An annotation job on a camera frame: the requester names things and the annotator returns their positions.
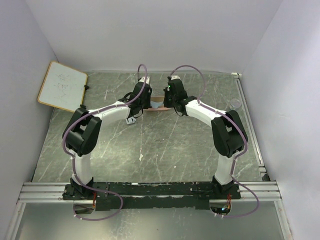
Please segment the light blue cleaning cloth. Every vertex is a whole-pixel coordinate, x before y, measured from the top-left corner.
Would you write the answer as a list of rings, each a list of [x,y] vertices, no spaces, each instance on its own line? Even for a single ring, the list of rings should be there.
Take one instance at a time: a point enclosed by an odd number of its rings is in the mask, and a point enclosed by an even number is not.
[[[162,101],[151,101],[150,106],[152,109],[159,109],[164,106],[164,103]]]

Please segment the pink glasses case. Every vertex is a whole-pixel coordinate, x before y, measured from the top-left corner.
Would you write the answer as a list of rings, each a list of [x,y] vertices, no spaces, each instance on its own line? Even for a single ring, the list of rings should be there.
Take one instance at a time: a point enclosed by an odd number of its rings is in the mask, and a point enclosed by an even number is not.
[[[147,111],[168,111],[169,108],[164,106],[164,96],[152,96],[150,98],[150,107]]]

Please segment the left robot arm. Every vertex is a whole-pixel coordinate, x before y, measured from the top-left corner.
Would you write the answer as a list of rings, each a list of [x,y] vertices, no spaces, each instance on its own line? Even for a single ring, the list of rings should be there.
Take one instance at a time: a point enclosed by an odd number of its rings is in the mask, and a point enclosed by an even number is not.
[[[136,121],[137,114],[151,107],[150,77],[138,80],[132,92],[114,104],[87,110],[76,109],[63,135],[63,150],[71,156],[71,186],[81,199],[89,199],[94,192],[91,174],[91,152],[96,147],[103,123],[125,120],[128,125]]]

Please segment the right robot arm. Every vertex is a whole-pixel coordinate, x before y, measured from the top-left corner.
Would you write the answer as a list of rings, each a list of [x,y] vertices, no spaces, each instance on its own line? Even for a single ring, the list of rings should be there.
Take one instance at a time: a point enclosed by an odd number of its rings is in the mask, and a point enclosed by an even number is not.
[[[174,108],[182,116],[195,118],[211,127],[214,147],[219,153],[218,165],[212,178],[212,193],[218,199],[229,194],[234,184],[234,170],[239,156],[248,150],[248,137],[235,110],[215,109],[188,96],[179,76],[169,76],[164,88],[164,106]]]

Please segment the white sunglasses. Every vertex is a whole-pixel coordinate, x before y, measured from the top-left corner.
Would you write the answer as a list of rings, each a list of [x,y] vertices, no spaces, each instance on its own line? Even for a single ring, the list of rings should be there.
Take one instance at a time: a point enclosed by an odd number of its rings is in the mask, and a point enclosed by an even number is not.
[[[125,121],[126,121],[127,125],[132,125],[132,124],[136,123],[136,118],[132,116],[132,117],[127,118]]]

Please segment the clear plastic cup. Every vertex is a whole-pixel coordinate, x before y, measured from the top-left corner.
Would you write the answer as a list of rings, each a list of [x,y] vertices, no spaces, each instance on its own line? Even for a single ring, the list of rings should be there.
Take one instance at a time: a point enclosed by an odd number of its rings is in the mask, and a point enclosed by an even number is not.
[[[239,99],[237,99],[237,98],[233,98],[233,99],[231,99],[230,101],[229,101],[229,108],[231,109],[231,110],[238,110],[238,109],[240,109],[241,108],[241,106],[242,106],[242,103],[241,103],[241,101],[239,100]]]

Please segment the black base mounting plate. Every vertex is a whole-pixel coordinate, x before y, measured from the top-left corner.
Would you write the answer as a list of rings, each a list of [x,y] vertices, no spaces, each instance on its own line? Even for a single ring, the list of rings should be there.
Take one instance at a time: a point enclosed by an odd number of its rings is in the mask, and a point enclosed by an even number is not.
[[[63,200],[89,201],[97,211],[153,208],[210,209],[210,201],[225,202],[228,197],[241,198],[239,185],[234,183],[220,192],[213,181],[186,182],[94,182],[92,193],[82,196],[71,184],[62,194]]]

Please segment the small whiteboard orange frame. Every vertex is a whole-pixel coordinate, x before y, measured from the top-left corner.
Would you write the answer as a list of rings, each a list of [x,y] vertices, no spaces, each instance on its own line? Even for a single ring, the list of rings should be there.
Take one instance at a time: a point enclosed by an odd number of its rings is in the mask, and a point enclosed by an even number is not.
[[[74,112],[83,103],[88,75],[57,61],[51,61],[37,101],[43,105]]]

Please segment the aluminium rail frame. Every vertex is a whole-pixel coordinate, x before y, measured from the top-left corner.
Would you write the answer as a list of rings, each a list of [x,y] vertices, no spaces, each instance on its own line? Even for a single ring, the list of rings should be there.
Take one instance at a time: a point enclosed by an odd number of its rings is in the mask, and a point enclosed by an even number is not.
[[[291,240],[282,197],[265,172],[247,107],[239,116],[248,151],[231,211],[213,176],[219,161],[210,122],[174,110],[148,111],[132,125],[104,119],[91,153],[96,196],[70,186],[61,135],[71,114],[55,110],[35,175],[23,184],[8,240]]]

